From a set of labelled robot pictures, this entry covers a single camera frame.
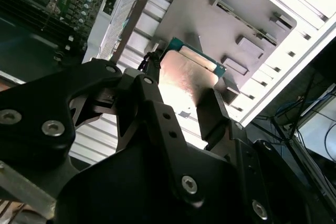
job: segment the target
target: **black cable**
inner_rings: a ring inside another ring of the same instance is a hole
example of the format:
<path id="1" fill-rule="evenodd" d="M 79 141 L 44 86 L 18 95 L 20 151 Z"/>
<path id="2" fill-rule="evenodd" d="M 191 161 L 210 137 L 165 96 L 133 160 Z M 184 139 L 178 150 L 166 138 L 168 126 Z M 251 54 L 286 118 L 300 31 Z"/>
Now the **black cable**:
<path id="1" fill-rule="evenodd" d="M 26 204 L 22 204 L 22 205 L 20 206 L 20 208 L 17 209 L 17 210 L 15 211 L 15 213 L 14 213 L 13 216 L 11 217 L 11 219 L 10 219 L 10 221 L 9 221 L 8 224 L 12 224 L 12 223 L 13 223 L 13 221 L 16 219 L 16 217 L 19 215 L 19 213 L 22 212 L 22 210 L 25 208 L 25 206 L 26 206 Z"/>
<path id="2" fill-rule="evenodd" d="M 12 201 L 9 201 L 7 203 L 7 205 L 4 207 L 4 209 L 0 213 L 0 219 L 4 216 L 4 214 L 7 212 L 7 210 L 9 209 L 12 203 L 13 203 Z"/>
<path id="3" fill-rule="evenodd" d="M 293 128 L 292 128 L 292 131 L 291 131 L 290 134 L 289 134 L 289 139 L 292 139 L 293 136 L 294 136 L 294 132 L 295 132 L 295 129 L 297 128 L 298 123 L 299 123 L 299 121 L 300 121 L 300 117 L 301 117 L 301 114 L 302 114 L 302 112 L 303 112 L 303 108 L 305 107 L 305 103 L 306 103 L 306 100 L 307 100 L 309 91 L 310 91 L 311 86 L 312 86 L 312 84 L 313 84 L 313 82 L 314 82 L 315 74 L 316 74 L 316 72 L 312 75 L 312 77 L 311 77 L 311 79 L 310 79 L 310 81 L 309 81 L 309 83 L 308 83 L 308 85 L 307 85 L 307 88 L 306 88 L 306 91 L 305 91 L 305 93 L 304 93 L 303 100 L 302 100 L 302 103 L 301 103 L 301 106 L 300 106 L 298 115 L 297 115 L 297 117 L 296 117 L 296 119 L 295 119 L 295 121 L 294 121 L 294 123 L 293 123 L 294 126 L 293 126 Z"/>
<path id="4" fill-rule="evenodd" d="M 331 160 L 333 160 L 335 163 L 336 163 L 336 160 L 333 159 L 333 157 L 330 155 L 329 151 L 328 151 L 328 148 L 327 148 L 327 138 L 328 138 L 328 135 L 330 133 L 330 131 L 332 130 L 332 128 L 334 128 L 336 126 L 336 123 L 333 124 L 327 131 L 327 133 L 325 134 L 324 136 L 324 148 L 325 148 L 325 151 L 327 152 L 328 156 L 331 158 Z"/>
<path id="5" fill-rule="evenodd" d="M 328 116 L 322 114 L 321 112 L 318 112 L 318 111 L 316 111 L 316 110 L 311 110 L 311 111 L 313 111 L 313 112 L 315 112 L 315 113 L 318 113 L 319 115 L 324 116 L 325 118 L 328 118 L 329 120 L 331 120 L 331 121 L 333 121 L 333 122 L 336 122 L 336 120 L 334 120 L 334 119 L 332 119 L 332 118 L 330 118 L 330 117 L 328 117 Z"/>

